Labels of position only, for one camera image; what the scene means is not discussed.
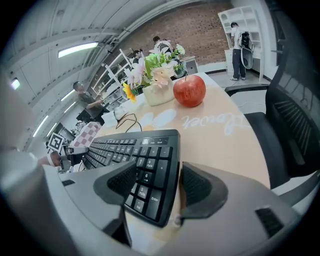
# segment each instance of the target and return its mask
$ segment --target black chair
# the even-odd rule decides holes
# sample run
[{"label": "black chair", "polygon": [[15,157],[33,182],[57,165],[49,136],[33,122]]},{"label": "black chair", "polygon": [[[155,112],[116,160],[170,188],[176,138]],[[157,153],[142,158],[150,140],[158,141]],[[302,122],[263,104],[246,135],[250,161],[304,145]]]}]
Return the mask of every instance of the black chair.
[{"label": "black chair", "polygon": [[283,30],[281,61],[270,85],[250,84],[225,89],[235,93],[267,90],[266,114],[245,114],[262,148],[271,189],[292,177],[320,169],[320,76],[308,46],[290,18],[279,11]]}]

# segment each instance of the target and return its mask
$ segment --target checkered board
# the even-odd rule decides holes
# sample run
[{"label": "checkered board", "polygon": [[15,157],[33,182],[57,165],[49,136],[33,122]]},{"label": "checkered board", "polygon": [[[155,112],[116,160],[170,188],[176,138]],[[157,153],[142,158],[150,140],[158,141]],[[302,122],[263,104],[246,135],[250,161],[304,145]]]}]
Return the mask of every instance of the checkered board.
[{"label": "checkered board", "polygon": [[89,147],[101,125],[97,122],[90,122],[82,128],[80,134],[70,143],[73,147]]},{"label": "checkered board", "polygon": [[58,151],[60,153],[64,141],[64,137],[53,132],[49,139],[48,147],[53,151]]}]

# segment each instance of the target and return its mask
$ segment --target ceiling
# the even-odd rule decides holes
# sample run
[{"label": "ceiling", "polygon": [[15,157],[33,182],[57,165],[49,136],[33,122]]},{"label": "ceiling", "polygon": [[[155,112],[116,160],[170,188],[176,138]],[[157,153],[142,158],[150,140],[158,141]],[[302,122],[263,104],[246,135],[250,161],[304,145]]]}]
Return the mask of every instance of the ceiling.
[{"label": "ceiling", "polygon": [[[159,13],[191,2],[196,0],[41,0],[35,4],[21,19],[0,59],[9,78],[19,80],[15,91],[34,114],[20,148],[28,148],[45,116],[40,137],[62,118],[76,96],[61,99],[75,81],[89,84],[107,50],[115,47],[112,40],[120,42]],[[99,42],[98,47],[58,58],[60,50],[91,42]]]}]

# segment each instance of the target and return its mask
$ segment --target white vase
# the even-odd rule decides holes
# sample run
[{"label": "white vase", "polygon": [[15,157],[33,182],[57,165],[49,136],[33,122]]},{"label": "white vase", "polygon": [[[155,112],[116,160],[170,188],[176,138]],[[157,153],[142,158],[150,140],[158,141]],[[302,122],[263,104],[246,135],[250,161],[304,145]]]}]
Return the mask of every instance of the white vase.
[{"label": "white vase", "polygon": [[174,83],[171,79],[168,80],[168,85],[160,88],[156,84],[144,87],[143,94],[149,106],[157,106],[163,103],[172,101],[174,95]]}]

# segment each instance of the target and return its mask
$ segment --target black keyboard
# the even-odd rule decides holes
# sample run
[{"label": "black keyboard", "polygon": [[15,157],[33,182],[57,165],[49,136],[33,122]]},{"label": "black keyboard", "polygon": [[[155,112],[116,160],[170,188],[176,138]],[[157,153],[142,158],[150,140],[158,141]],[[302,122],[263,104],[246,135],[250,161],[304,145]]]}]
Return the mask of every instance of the black keyboard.
[{"label": "black keyboard", "polygon": [[179,175],[180,135],[177,130],[98,137],[82,160],[86,169],[136,162],[136,183],[125,202],[125,208],[159,227],[167,224]]}]

